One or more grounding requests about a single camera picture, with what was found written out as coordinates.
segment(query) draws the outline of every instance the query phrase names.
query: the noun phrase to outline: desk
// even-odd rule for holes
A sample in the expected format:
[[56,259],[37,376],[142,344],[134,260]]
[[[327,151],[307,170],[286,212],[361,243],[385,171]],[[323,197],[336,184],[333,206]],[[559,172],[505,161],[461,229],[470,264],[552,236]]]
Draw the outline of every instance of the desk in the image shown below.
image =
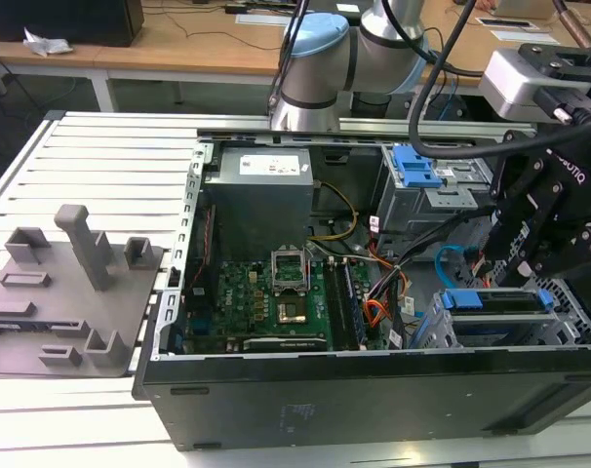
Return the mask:
[[[198,34],[185,38],[183,30],[187,33],[223,31],[250,44],[277,49],[282,40],[282,27],[237,24],[235,16],[226,15],[222,10],[163,15],[160,5],[160,1],[144,0],[145,7],[153,8],[145,9],[144,27],[130,48],[76,46],[71,54],[41,58],[20,43],[0,43],[0,57],[17,74],[89,78],[101,111],[117,109],[109,83],[111,79],[253,85],[271,82],[278,62],[277,50],[256,49],[222,34]],[[174,0],[168,0],[166,5],[180,7],[180,3]],[[425,26],[441,29],[445,40],[457,21],[455,12],[460,8],[453,5],[452,0],[427,0],[421,15]],[[591,19],[591,5],[575,4],[575,8]],[[484,12],[474,12],[473,18],[485,15]],[[541,26],[546,21],[535,23]],[[558,21],[546,29],[563,45],[574,46],[572,38]],[[428,36],[430,44],[438,49],[438,37],[432,32]],[[467,24],[449,62],[460,68],[482,70],[494,49],[518,46],[519,43],[498,41],[482,25]],[[461,78],[457,92],[461,95],[477,94],[478,81]]]
[[[85,203],[91,227],[105,229],[111,243],[141,232],[170,249],[196,129],[223,125],[225,119],[68,112],[60,121],[44,121],[0,180],[0,269],[7,260],[3,243],[14,227],[37,225],[44,215],[52,218],[64,202]],[[262,117],[239,119],[268,128]],[[407,134],[401,121],[342,119],[341,127]],[[421,131],[502,138],[510,127],[428,122]],[[527,131],[529,126],[512,128]],[[45,233],[50,240],[63,240],[58,229]],[[170,257],[165,254],[164,268]],[[154,290],[164,287],[161,274]],[[536,436],[179,453],[150,403],[133,400],[132,384],[132,377],[0,377],[0,468],[389,468],[476,461],[491,468],[591,468],[591,403]]]

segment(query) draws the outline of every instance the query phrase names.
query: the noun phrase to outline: motherboard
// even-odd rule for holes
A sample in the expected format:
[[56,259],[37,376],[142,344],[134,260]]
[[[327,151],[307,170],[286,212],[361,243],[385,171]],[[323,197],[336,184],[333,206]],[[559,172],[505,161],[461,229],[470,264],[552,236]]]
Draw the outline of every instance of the motherboard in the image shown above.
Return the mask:
[[[366,330],[363,262],[226,261],[218,271],[215,307],[188,309],[185,352],[193,354],[382,349],[378,330]],[[305,288],[277,284],[303,276]]]

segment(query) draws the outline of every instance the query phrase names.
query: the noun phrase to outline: gray plastic holder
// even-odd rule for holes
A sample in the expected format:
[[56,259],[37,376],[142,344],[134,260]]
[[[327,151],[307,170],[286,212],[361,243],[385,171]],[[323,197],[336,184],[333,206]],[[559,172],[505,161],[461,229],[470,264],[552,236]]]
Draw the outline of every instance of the gray plastic holder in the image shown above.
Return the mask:
[[133,237],[109,244],[90,231],[88,210],[63,205],[49,243],[18,228],[0,272],[0,373],[114,377],[133,355],[163,249]]

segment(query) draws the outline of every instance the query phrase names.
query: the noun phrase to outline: blue plastic clip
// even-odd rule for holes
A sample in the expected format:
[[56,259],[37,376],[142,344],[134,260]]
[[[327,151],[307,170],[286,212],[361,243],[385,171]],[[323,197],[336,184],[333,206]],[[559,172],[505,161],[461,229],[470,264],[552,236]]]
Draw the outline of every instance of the blue plastic clip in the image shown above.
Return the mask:
[[445,290],[441,296],[446,309],[481,309],[482,300],[475,290]]
[[419,156],[410,145],[393,146],[393,161],[407,187],[439,188],[443,181],[432,171],[432,161]]
[[553,309],[555,303],[553,301],[553,296],[551,295],[551,292],[543,289],[538,290],[538,299],[540,300],[542,305],[544,305],[545,310]]

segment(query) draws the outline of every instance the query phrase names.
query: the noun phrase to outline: chip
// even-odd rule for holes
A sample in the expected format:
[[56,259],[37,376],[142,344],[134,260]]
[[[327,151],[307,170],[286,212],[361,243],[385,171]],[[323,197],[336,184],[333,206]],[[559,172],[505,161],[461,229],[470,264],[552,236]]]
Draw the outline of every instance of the chip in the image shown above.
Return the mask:
[[280,325],[306,323],[306,297],[298,295],[277,297],[276,309]]

